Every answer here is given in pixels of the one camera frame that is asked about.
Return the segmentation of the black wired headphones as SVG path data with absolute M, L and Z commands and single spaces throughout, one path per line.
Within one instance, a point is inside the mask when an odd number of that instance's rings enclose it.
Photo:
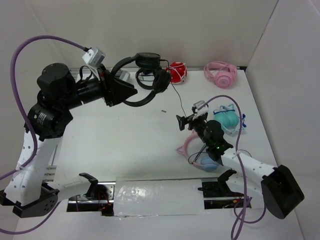
M 125 65 L 135 62 L 135 64 L 147 70 L 155 71 L 154 80 L 151 86 L 151 92 L 144 99 L 136 102 L 124 101 L 124 104 L 130 107 L 142 107 L 151 102 L 157 94 L 163 93 L 171 83 L 172 75 L 169 70 L 169 61 L 166 59 L 161 59 L 161 56 L 157 53 L 151 52 L 139 52 L 134 56 L 126 57 L 115 64 L 111 70 L 113 76 Z M 167 62 L 168 70 L 162 69 L 160 62 Z

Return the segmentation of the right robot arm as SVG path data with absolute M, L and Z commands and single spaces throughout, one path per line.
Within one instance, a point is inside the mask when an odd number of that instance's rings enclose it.
M 207 114 L 177 116 L 179 129 L 195 131 L 207 147 L 210 158 L 227 167 L 218 184 L 223 196 L 233 192 L 247 194 L 252 207 L 266 209 L 276 218 L 284 219 L 305 196 L 290 169 L 284 165 L 272 166 L 237 151 L 224 139 L 224 131 L 216 120 L 207 120 Z

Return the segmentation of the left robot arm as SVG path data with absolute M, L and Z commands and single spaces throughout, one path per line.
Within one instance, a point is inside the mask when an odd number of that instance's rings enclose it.
M 68 183 L 45 182 L 49 161 L 61 143 L 71 110 L 104 99 L 110 107 L 121 104 L 138 91 L 130 83 L 114 77 L 103 65 L 98 75 L 75 81 L 63 63 L 46 66 L 37 79 L 40 88 L 36 104 L 25 122 L 22 151 L 9 185 L 0 193 L 0 203 L 11 206 L 20 218 L 47 215 L 60 201 L 76 195 L 92 200 L 99 193 L 98 180 L 80 173 Z

